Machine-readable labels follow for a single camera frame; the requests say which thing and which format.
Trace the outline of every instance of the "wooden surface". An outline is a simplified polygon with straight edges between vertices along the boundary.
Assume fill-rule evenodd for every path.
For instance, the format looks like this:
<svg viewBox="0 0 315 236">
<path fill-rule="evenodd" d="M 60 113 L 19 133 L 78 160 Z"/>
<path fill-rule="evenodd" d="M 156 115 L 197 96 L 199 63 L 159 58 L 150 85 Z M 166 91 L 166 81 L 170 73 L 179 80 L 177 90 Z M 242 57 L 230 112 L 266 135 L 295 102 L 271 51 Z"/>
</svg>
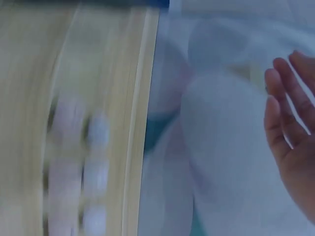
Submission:
<svg viewBox="0 0 315 236">
<path fill-rule="evenodd" d="M 0 10 L 0 232 L 42 236 L 52 98 L 79 95 L 110 123 L 107 236 L 136 236 L 158 12 Z"/>
</svg>

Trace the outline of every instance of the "palm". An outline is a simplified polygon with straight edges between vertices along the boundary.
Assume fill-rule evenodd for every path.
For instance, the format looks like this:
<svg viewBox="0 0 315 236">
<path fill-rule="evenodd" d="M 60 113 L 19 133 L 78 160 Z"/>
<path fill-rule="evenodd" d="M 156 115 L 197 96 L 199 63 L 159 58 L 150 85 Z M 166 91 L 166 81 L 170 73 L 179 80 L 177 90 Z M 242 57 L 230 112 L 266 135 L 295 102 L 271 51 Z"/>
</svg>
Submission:
<svg viewBox="0 0 315 236">
<path fill-rule="evenodd" d="M 294 52 L 289 60 L 315 94 L 315 59 Z M 264 119 L 269 146 L 287 190 L 315 223 L 315 108 L 284 59 L 274 60 L 274 68 L 266 71 L 265 80 L 271 95 Z M 296 121 L 286 94 L 311 135 Z"/>
</svg>

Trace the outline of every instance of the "blurred object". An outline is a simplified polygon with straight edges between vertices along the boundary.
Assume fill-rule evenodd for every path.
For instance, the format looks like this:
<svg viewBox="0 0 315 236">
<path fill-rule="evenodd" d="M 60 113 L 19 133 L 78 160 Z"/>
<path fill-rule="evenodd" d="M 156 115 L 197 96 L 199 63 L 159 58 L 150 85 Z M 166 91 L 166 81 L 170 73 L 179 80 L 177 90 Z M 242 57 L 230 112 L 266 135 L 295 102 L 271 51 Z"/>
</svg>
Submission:
<svg viewBox="0 0 315 236">
<path fill-rule="evenodd" d="M 80 144 L 84 117 L 85 108 L 80 101 L 66 95 L 59 96 L 51 128 L 55 140 L 63 146 Z"/>
<path fill-rule="evenodd" d="M 48 235 L 44 236 L 77 236 L 78 214 L 66 210 L 55 210 L 48 213 Z"/>
<path fill-rule="evenodd" d="M 104 150 L 109 141 L 109 124 L 102 112 L 95 112 L 88 120 L 86 141 L 90 149 Z"/>
<path fill-rule="evenodd" d="M 103 206 L 90 206 L 83 212 L 85 235 L 103 236 L 106 232 L 106 209 Z"/>
<path fill-rule="evenodd" d="M 178 46 L 159 36 L 152 70 L 149 117 L 179 109 L 183 91 L 192 74 Z"/>
<path fill-rule="evenodd" d="M 2 0 L 3 4 L 14 2 L 16 4 L 36 5 L 69 5 L 82 4 L 85 6 L 130 8 L 135 6 L 169 8 L 170 0 Z"/>
<path fill-rule="evenodd" d="M 189 38 L 188 58 L 195 70 L 233 63 L 249 43 L 248 35 L 224 19 L 201 20 Z"/>
<path fill-rule="evenodd" d="M 86 197 L 104 195 L 108 182 L 108 160 L 88 157 L 84 164 L 83 190 Z"/>
<path fill-rule="evenodd" d="M 78 206 L 81 195 L 81 171 L 79 161 L 57 157 L 49 163 L 49 206 Z"/>
<path fill-rule="evenodd" d="M 264 71 L 254 64 L 229 66 L 229 71 L 242 79 L 250 82 L 261 93 L 266 93 Z"/>
</svg>

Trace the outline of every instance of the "white object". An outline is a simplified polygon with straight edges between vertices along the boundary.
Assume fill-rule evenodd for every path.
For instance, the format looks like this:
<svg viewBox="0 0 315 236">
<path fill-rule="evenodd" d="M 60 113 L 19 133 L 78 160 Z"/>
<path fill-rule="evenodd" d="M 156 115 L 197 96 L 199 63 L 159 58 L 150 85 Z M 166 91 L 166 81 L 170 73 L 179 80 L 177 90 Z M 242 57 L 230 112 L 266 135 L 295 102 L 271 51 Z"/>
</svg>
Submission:
<svg viewBox="0 0 315 236">
<path fill-rule="evenodd" d="M 188 152 L 176 119 L 143 162 L 138 236 L 189 236 L 192 208 Z"/>
<path fill-rule="evenodd" d="M 89 236 L 105 235 L 106 209 L 104 206 L 91 206 L 84 210 L 83 229 Z"/>
<path fill-rule="evenodd" d="M 195 78 L 181 121 L 193 195 L 207 235 L 309 236 L 315 229 L 285 190 L 266 142 L 266 95 L 229 73 Z"/>
<path fill-rule="evenodd" d="M 73 97 L 58 98 L 52 133 L 62 143 L 80 143 L 85 108 Z"/>
<path fill-rule="evenodd" d="M 48 214 L 49 236 L 77 236 L 77 215 L 66 215 L 66 212 L 55 212 Z"/>
<path fill-rule="evenodd" d="M 87 141 L 93 147 L 105 148 L 109 140 L 108 122 L 103 113 L 95 113 L 91 116 Z"/>
<path fill-rule="evenodd" d="M 87 197 L 104 194 L 108 182 L 108 160 L 87 158 L 84 164 L 83 189 Z"/>
<path fill-rule="evenodd" d="M 49 205 L 77 205 L 81 195 L 82 167 L 65 158 L 51 160 L 48 174 Z"/>
</svg>

